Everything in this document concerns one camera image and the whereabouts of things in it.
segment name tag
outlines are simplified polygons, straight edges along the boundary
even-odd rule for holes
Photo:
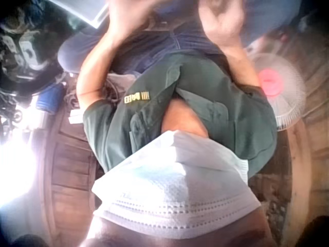
[[[149,92],[139,92],[136,94],[131,94],[131,95],[125,96],[124,103],[128,104],[135,100],[150,100],[150,93]]]

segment forearm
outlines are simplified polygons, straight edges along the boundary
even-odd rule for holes
[[[242,45],[220,47],[227,57],[234,81],[238,85],[261,86],[252,61],[247,57]]]
[[[107,33],[83,62],[77,83],[78,101],[83,111],[103,98],[106,76],[121,43]]]

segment blue container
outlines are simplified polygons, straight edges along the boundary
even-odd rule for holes
[[[54,115],[58,111],[63,97],[64,85],[61,83],[53,84],[40,93],[35,107]]]

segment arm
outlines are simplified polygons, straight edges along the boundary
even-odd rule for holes
[[[207,37],[226,55],[234,81],[238,85],[260,87],[254,65],[248,59],[240,41],[244,20],[243,1],[221,1],[222,6],[214,6],[213,2],[199,1],[199,15]],[[214,9],[220,7],[224,8],[224,11],[215,14]]]
[[[83,111],[103,98],[105,78],[120,45],[143,26],[154,7],[164,1],[108,0],[108,32],[84,61],[78,78],[77,95]]]

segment white face mask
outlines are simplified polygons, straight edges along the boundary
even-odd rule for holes
[[[103,203],[94,214],[146,235],[198,237],[260,206],[247,172],[224,146],[168,131],[95,182]]]

